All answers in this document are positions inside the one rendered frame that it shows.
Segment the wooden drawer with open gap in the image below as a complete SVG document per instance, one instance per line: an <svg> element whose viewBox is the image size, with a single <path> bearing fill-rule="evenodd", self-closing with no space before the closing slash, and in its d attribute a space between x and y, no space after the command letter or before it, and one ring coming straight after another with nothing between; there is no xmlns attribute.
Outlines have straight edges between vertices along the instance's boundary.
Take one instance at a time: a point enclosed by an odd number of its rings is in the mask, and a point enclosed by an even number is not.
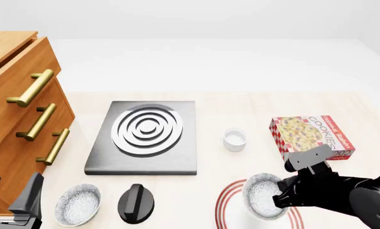
<svg viewBox="0 0 380 229"><path fill-rule="evenodd" d="M0 68L0 82L4 81L11 85L25 83L26 80L33 80L34 82L35 79L31 78L31 74L42 73L46 69L54 72L53 78L56 78L57 74L61 71L60 64L48 38L38 38Z"/></svg>

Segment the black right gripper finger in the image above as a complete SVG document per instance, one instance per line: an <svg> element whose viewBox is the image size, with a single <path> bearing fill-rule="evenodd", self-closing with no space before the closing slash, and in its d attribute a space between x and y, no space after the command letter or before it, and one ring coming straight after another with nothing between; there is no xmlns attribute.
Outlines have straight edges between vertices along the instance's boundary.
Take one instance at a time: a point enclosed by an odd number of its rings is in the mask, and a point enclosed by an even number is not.
<svg viewBox="0 0 380 229"><path fill-rule="evenodd" d="M280 195L275 195L272 197L273 202L276 207L286 208L286 207L300 207L301 201L299 196L295 194L294 190L289 188Z"/></svg>
<svg viewBox="0 0 380 229"><path fill-rule="evenodd" d="M300 179L298 176L292 176L278 181L277 185L281 192L288 192L288 190L295 192L295 186L299 181Z"/></svg>

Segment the wooden cabinet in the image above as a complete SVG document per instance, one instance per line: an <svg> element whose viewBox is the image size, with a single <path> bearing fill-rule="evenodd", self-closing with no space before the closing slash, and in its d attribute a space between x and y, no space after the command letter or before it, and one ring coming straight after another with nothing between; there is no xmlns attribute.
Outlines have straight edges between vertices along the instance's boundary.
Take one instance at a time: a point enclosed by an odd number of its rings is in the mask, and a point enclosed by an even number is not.
<svg viewBox="0 0 380 229"><path fill-rule="evenodd" d="M0 68L39 37L35 31L0 31Z"/></svg>

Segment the black patterned bowl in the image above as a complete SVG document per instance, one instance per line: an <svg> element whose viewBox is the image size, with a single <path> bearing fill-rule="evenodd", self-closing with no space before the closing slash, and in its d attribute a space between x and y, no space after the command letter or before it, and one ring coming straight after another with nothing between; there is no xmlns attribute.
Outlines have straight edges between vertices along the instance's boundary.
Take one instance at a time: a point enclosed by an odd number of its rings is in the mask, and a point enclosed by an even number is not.
<svg viewBox="0 0 380 229"><path fill-rule="evenodd" d="M62 226L80 226L89 222L101 205L101 192L93 184L77 184L58 199L55 219Z"/></svg>
<svg viewBox="0 0 380 229"><path fill-rule="evenodd" d="M275 206L274 196L282 194L277 182L281 179L268 173L260 173L249 177L242 188L242 196L247 211L253 217L263 221L280 219L288 208Z"/></svg>

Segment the small white ramekin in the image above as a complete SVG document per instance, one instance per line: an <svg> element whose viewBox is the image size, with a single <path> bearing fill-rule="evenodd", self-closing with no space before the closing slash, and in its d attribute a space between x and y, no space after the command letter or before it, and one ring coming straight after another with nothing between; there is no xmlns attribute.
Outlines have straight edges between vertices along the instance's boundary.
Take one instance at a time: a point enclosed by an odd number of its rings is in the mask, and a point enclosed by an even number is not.
<svg viewBox="0 0 380 229"><path fill-rule="evenodd" d="M245 148L247 138L241 129L229 128L224 131L223 145L230 152L240 152Z"/></svg>

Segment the white plate with red rings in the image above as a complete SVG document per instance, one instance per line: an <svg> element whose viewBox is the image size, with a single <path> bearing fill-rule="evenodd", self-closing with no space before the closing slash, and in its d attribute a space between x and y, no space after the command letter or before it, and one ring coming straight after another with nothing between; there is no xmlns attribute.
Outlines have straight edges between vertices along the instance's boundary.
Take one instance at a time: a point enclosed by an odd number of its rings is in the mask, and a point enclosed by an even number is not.
<svg viewBox="0 0 380 229"><path fill-rule="evenodd" d="M246 179L238 180L221 191L215 204L216 229L306 229L296 207L290 208L275 221L263 221L251 215L243 201L245 183Z"/></svg>

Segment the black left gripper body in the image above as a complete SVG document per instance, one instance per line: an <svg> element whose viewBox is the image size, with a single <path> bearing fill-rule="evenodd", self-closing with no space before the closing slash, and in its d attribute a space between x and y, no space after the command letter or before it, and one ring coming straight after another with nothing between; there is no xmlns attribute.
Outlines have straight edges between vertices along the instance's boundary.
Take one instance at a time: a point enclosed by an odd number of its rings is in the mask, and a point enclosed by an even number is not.
<svg viewBox="0 0 380 229"><path fill-rule="evenodd" d="M40 229L41 218L41 213L0 214L0 229Z"/></svg>

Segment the flat stove plate with rings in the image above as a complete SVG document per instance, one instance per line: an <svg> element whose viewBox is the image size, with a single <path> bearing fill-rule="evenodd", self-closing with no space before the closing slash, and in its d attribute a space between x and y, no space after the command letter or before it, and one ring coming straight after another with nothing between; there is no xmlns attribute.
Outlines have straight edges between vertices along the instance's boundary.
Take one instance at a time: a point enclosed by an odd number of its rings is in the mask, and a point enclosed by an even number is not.
<svg viewBox="0 0 380 229"><path fill-rule="evenodd" d="M196 175L196 103L113 101L86 175Z"/></svg>

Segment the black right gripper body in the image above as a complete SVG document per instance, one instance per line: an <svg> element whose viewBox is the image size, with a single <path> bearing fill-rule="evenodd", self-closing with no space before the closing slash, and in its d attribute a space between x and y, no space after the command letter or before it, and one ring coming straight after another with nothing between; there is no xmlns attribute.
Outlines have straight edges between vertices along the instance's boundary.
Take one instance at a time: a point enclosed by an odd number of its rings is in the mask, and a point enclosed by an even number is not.
<svg viewBox="0 0 380 229"><path fill-rule="evenodd" d="M316 164L298 171L295 187L297 205L332 205L332 192L338 173L329 164Z"/></svg>

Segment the printed cookies box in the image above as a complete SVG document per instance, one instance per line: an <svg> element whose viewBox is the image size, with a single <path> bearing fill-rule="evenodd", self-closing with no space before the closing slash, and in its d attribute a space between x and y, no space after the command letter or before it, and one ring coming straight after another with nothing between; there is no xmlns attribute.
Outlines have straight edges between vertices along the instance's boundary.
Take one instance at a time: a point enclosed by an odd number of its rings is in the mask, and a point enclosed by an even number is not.
<svg viewBox="0 0 380 229"><path fill-rule="evenodd" d="M332 149L328 160L347 160L355 147L330 116L290 116L272 118L269 130L283 160L323 144Z"/></svg>

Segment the round black stove knob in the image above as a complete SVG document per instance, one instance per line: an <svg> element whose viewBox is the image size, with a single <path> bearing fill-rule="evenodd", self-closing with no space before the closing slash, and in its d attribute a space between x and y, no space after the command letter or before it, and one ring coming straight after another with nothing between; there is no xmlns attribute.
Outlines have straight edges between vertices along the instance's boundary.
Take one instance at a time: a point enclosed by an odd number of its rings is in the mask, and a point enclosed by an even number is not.
<svg viewBox="0 0 380 229"><path fill-rule="evenodd" d="M133 184L119 199L118 214L125 223L137 225L151 216L154 206L153 194L142 184Z"/></svg>

